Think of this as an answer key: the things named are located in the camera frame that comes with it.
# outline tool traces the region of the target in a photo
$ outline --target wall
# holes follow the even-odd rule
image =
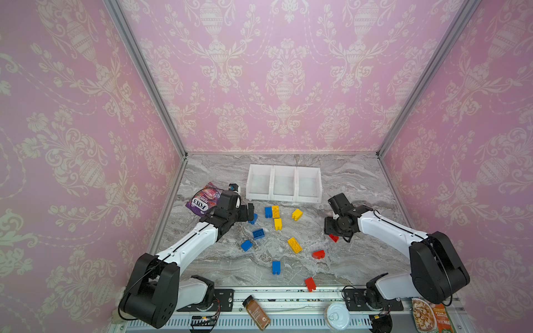
[[[0,11],[0,331],[105,332],[179,157],[101,1]]]
[[[533,315],[533,2],[483,1],[385,163],[418,228],[452,239],[478,332]]]
[[[120,3],[187,151],[376,151],[462,0]]]

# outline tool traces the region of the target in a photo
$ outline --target white storage bin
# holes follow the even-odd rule
[[[296,202],[320,202],[322,199],[322,177],[320,168],[298,167]]]
[[[246,198],[250,200],[271,200],[274,184],[274,166],[250,164],[246,181]]]
[[[296,201],[296,167],[274,165],[274,188],[271,200]]]
[[[320,168],[250,164],[246,198],[320,203]]]

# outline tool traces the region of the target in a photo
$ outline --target yellow toy brick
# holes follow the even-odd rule
[[[297,209],[293,213],[293,220],[298,221],[302,217],[303,213],[301,210]]]
[[[289,242],[290,247],[293,248],[294,253],[299,253],[302,251],[302,247],[300,246],[300,244],[298,244],[298,242],[296,241],[296,239],[294,239],[294,237],[289,239],[288,242]]]
[[[281,224],[281,219],[280,218],[275,218],[274,219],[274,227],[276,228],[276,230],[281,230],[281,227],[283,225]]]
[[[279,218],[279,206],[272,206],[272,217]]]

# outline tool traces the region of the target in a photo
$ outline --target brown spice jar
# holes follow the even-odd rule
[[[248,298],[244,300],[243,306],[246,308],[246,312],[248,312],[250,317],[252,317],[260,330],[264,331],[265,328],[270,325],[270,318],[263,311],[263,308],[261,308],[259,303],[254,300],[252,295],[248,296]]]

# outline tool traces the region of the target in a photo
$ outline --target snack bag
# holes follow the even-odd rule
[[[204,216],[211,207],[216,206],[220,193],[222,190],[218,190],[212,182],[209,182],[191,200],[187,201],[185,206],[196,215]]]
[[[446,308],[420,298],[413,298],[413,317],[420,333],[454,333]]]

